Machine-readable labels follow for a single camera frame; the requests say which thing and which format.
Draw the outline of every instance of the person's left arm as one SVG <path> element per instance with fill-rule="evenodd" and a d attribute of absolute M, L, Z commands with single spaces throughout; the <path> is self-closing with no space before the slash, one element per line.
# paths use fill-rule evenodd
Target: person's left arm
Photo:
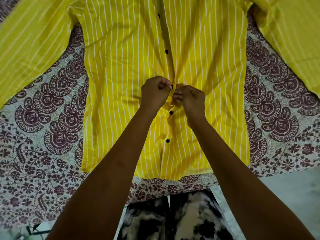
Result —
<path fill-rule="evenodd" d="M 66 204 L 47 240 L 114 238 L 151 122 L 171 89 L 161 76 L 146 81 L 138 111 Z"/>

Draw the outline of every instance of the pants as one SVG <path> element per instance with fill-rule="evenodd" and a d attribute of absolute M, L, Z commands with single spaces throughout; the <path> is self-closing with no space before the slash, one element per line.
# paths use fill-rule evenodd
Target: pants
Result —
<path fill-rule="evenodd" d="M 210 189 L 166 196 L 127 207 L 118 240 L 233 239 Z"/>

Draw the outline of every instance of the yellow sleeve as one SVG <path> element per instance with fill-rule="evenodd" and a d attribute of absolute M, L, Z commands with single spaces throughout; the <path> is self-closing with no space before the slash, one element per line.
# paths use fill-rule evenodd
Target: yellow sleeve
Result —
<path fill-rule="evenodd" d="M 0 27 L 0 108 L 66 49 L 77 0 L 21 0 Z"/>
<path fill-rule="evenodd" d="M 258 28 L 284 62 L 320 97 L 320 0 L 252 0 Z"/>

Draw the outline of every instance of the floral bedsheet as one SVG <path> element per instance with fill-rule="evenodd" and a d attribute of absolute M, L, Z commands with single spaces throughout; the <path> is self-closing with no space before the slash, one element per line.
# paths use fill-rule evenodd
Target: floral bedsheet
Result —
<path fill-rule="evenodd" d="M 0 22 L 18 0 L 0 0 Z M 249 15 L 245 114 L 250 169 L 258 177 L 320 165 L 320 100 L 309 92 L 258 31 Z M 0 110 L 0 227 L 58 217 L 86 178 L 82 160 L 88 76 L 80 26 L 50 69 Z M 133 178 L 127 203 L 193 191 L 214 174 L 179 181 Z"/>

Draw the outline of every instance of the hand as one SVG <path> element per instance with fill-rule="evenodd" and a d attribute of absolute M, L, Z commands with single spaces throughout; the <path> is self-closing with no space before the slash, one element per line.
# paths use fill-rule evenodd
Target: hand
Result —
<path fill-rule="evenodd" d="M 172 88 L 172 82 L 162 76 L 149 78 L 141 87 L 140 108 L 155 117 L 168 99 Z"/>
<path fill-rule="evenodd" d="M 182 103 L 191 129 L 194 123 L 206 121 L 204 92 L 190 85 L 177 84 L 172 97 L 177 103 Z"/>

